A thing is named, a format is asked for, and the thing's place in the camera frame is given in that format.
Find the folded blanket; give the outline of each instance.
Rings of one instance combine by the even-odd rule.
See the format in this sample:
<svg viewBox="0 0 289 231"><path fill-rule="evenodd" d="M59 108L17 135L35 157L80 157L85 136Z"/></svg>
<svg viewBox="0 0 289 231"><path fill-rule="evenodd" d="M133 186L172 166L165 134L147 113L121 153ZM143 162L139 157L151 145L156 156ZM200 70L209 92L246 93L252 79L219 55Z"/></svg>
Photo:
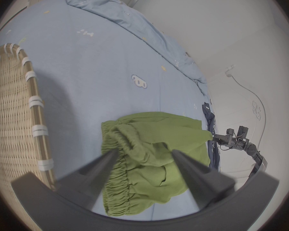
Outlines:
<svg viewBox="0 0 289 231"><path fill-rule="evenodd" d="M102 123L102 153L119 149L103 191L109 216L135 215L187 190L171 151L180 150L208 166L201 121L164 112L145 112Z"/></svg>

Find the white printed shape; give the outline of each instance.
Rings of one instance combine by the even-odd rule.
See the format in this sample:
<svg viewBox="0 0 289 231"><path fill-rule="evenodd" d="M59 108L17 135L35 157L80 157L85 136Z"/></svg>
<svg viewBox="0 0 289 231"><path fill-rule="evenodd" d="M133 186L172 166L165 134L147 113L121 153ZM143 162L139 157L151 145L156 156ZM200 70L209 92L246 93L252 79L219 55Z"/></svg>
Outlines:
<svg viewBox="0 0 289 231"><path fill-rule="evenodd" d="M135 82L136 86L142 87L144 89L147 88L147 83L143 79L139 78L137 75L132 75L131 79Z"/></svg>

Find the green garment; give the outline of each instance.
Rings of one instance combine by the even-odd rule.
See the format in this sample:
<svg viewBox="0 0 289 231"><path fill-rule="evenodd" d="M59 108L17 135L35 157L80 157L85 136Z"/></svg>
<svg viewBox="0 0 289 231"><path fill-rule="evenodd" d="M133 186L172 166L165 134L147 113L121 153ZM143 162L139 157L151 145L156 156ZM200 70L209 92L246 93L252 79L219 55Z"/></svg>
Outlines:
<svg viewBox="0 0 289 231"><path fill-rule="evenodd" d="M109 216L135 215L187 190L171 151L180 150L208 166L205 142L212 140L201 121L164 112L146 112L102 123L102 153L119 157L103 190Z"/></svg>

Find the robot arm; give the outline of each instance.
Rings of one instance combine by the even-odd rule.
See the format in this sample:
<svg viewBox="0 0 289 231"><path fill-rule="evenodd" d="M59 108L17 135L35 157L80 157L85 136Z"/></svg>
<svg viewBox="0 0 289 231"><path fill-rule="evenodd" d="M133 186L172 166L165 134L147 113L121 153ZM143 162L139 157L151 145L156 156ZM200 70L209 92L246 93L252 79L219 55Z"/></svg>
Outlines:
<svg viewBox="0 0 289 231"><path fill-rule="evenodd" d="M213 141L230 149L243 150L247 155L250 155L256 163L249 175L251 177L259 170L265 171L267 161L257 150L257 147L253 143L250 143L249 139L246 139L247 132L247 127L240 126L237 135L234 137L234 129L229 128L226 131L226 135L215 134Z"/></svg>

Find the woven bamboo basket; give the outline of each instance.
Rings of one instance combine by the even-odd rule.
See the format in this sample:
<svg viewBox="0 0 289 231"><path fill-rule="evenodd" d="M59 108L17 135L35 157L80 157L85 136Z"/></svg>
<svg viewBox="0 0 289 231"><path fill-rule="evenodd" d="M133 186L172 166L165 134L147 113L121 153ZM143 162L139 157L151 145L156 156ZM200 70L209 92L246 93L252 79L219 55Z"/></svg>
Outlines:
<svg viewBox="0 0 289 231"><path fill-rule="evenodd" d="M32 63L25 51L16 44L0 46L0 194L32 230L40 228L17 199L11 181L30 171L54 189L43 107Z"/></svg>

